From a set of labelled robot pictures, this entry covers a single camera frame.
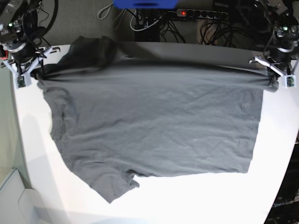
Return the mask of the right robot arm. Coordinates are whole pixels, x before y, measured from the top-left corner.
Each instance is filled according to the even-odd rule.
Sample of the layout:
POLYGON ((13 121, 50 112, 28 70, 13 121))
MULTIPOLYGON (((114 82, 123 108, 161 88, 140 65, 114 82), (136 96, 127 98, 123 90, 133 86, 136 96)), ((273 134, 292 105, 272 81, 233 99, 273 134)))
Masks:
POLYGON ((1 67, 14 64, 16 74, 21 76, 33 62, 47 58, 46 50, 41 49, 35 40, 44 40, 58 14, 58 1, 54 1, 53 14, 46 27, 39 25, 38 11, 43 11, 41 0, 2 0, 0 2, 0 56, 8 52, 13 61, 3 61, 1 67))

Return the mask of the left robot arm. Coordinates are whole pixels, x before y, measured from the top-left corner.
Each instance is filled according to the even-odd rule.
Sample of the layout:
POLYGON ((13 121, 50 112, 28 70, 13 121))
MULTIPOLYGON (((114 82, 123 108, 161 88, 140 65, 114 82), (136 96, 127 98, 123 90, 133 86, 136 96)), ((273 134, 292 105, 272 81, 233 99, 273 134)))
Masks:
POLYGON ((293 16, 292 0, 259 0, 264 17, 270 24, 270 38, 263 56, 256 59, 279 76, 294 74, 291 60, 299 63, 299 22, 293 16))

